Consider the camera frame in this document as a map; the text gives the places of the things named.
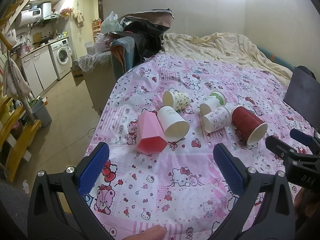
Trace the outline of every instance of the hello kitty print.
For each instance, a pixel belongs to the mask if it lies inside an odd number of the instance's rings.
[[[189,107],[177,112],[190,130],[179,141],[168,142],[159,154],[141,154],[136,151],[138,115],[144,111],[157,115],[166,90],[189,95]],[[215,90],[226,96],[227,106],[242,105],[268,123],[259,143],[247,146],[233,124],[213,133],[202,129],[199,105]],[[124,74],[110,95],[85,153],[91,154],[103,141],[110,147],[110,160],[84,201],[115,239],[156,224],[166,228],[166,240],[208,239],[239,199],[213,159],[217,143],[224,143],[246,166],[269,174],[284,171],[284,166],[266,149],[267,136],[310,153],[290,138],[292,128],[310,135],[313,129],[282,101],[285,92],[267,71],[170,54],[151,57]],[[294,197],[300,188],[290,184],[290,189]],[[253,223],[262,200],[259,194],[244,230]]]

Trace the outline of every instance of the gray trash bin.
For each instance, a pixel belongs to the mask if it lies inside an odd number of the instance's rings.
[[[52,119],[49,115],[47,108],[44,105],[44,102],[41,100],[36,103],[32,108],[31,111],[36,119],[41,120],[41,127],[46,127],[49,123],[51,123]]]

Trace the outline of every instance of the hexagonal pink cup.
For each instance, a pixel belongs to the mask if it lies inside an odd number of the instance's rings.
[[[156,114],[144,111],[138,115],[137,150],[143,154],[157,154],[168,145]]]

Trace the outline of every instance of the crumpled paper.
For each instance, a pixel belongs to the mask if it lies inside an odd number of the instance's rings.
[[[22,187],[23,187],[23,190],[26,192],[26,194],[30,193],[29,184],[27,183],[26,179],[22,182]]]

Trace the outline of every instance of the logo on cup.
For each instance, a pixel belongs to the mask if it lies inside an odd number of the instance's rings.
[[[176,111],[172,111],[172,110],[167,110],[167,114],[176,114]]]

